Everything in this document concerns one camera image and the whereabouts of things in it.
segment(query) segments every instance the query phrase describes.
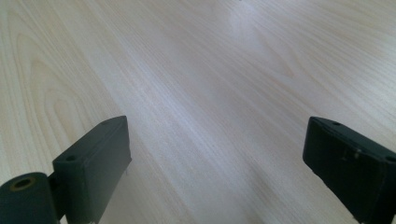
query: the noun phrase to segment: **table surface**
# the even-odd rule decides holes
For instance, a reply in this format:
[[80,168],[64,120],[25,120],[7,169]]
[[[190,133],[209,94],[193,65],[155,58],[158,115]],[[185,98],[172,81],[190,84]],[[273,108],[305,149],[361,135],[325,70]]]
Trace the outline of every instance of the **table surface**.
[[396,149],[396,2],[0,1],[0,181],[126,115],[100,223],[357,223],[310,116]]

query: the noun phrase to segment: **light wood surface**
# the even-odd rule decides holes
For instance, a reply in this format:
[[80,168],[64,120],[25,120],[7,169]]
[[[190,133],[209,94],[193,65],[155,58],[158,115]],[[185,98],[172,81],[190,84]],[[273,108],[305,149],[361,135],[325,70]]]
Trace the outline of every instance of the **light wood surface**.
[[100,223],[357,223],[310,116],[396,149],[394,0],[0,1],[0,181],[126,115]]

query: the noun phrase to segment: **screw hole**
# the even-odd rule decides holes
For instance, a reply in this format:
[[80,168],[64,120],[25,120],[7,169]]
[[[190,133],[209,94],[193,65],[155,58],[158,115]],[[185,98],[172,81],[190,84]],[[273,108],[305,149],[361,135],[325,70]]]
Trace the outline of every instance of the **screw hole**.
[[29,176],[29,177],[26,177],[24,179],[20,179],[20,180],[14,182],[10,188],[12,191],[19,191],[19,190],[29,188],[34,183],[35,183],[35,178],[32,176]]
[[76,157],[75,156],[69,156],[66,158],[67,161],[75,161]]
[[385,159],[390,162],[396,162],[396,158],[394,157],[386,157]]

